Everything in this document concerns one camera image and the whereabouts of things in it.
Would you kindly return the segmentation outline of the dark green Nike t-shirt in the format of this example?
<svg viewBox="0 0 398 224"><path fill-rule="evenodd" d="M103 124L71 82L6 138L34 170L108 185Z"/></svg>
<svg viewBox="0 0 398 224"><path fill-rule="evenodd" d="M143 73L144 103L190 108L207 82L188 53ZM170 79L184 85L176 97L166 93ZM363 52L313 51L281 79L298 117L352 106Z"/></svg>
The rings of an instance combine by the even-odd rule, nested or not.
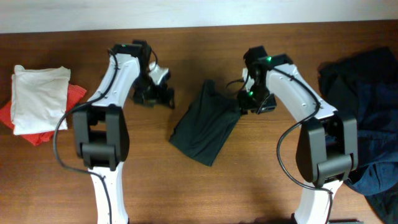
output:
<svg viewBox="0 0 398 224"><path fill-rule="evenodd" d="M200 94L178 122L169 143L187 157L211 167L241 118L238 101L204 81Z"/></svg>

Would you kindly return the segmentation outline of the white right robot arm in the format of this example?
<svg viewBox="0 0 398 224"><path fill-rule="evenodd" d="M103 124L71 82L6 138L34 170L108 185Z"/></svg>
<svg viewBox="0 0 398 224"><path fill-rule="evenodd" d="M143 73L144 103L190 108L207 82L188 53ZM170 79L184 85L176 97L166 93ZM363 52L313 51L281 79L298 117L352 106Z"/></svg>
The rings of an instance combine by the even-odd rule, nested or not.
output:
<svg viewBox="0 0 398 224"><path fill-rule="evenodd" d="M271 112L279 99L295 120L276 146L280 167L303 188L293 223L329 223L337 190L358 167L356 118L323 100L288 55L269 56L264 49L253 48L243 59L244 87L238 93L241 111ZM281 157L282 141L296 128L300 134L295 161L303 181L289 173Z"/></svg>

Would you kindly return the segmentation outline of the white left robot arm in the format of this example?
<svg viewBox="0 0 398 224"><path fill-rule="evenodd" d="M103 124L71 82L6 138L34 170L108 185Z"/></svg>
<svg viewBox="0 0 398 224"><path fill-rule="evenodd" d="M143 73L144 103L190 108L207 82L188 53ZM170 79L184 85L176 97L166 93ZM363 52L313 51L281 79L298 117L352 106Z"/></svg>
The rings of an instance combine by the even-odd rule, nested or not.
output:
<svg viewBox="0 0 398 224"><path fill-rule="evenodd" d="M122 178L130 148L126 100L175 108L170 72L150 59L154 55L144 40L114 45L98 89L73 112L76 153L93 182L98 223L129 223Z"/></svg>

